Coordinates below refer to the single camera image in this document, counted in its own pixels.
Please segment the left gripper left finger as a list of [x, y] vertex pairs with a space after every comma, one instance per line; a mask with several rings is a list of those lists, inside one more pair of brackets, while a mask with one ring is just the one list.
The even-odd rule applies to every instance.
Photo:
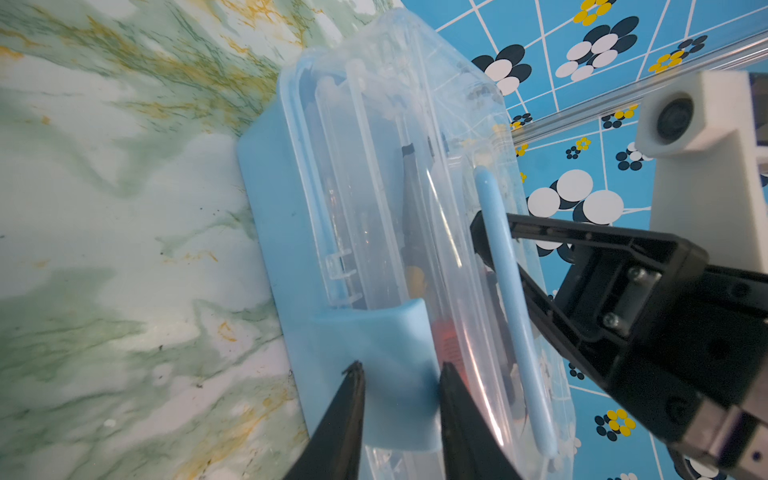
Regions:
[[365, 412], [365, 373], [360, 361], [344, 379], [305, 450], [285, 480], [357, 480]]

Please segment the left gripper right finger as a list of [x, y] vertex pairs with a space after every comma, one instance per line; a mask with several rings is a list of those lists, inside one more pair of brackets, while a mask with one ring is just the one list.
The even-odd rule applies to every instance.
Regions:
[[457, 368], [442, 366], [439, 379], [440, 420], [448, 480], [520, 480], [497, 443]]

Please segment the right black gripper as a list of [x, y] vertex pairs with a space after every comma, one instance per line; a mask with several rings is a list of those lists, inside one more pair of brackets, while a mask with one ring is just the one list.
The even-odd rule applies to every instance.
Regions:
[[515, 275], [559, 353], [671, 449], [766, 478], [766, 274], [707, 267], [703, 248], [672, 234], [515, 214], [498, 225], [572, 248], [554, 300]]

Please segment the small orange screwdriver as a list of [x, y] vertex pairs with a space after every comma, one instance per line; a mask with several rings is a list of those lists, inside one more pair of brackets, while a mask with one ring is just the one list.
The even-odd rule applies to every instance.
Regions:
[[437, 320], [431, 324], [438, 364], [454, 365], [462, 381], [469, 386], [459, 337], [452, 320]]

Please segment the yellow-handled pliers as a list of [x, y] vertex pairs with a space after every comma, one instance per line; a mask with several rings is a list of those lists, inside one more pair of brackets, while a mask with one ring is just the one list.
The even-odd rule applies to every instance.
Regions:
[[424, 248], [422, 222], [419, 215], [420, 187], [415, 147], [412, 143], [402, 147], [403, 156], [403, 208], [401, 255], [406, 285], [411, 299], [428, 297], [426, 276], [427, 254]]

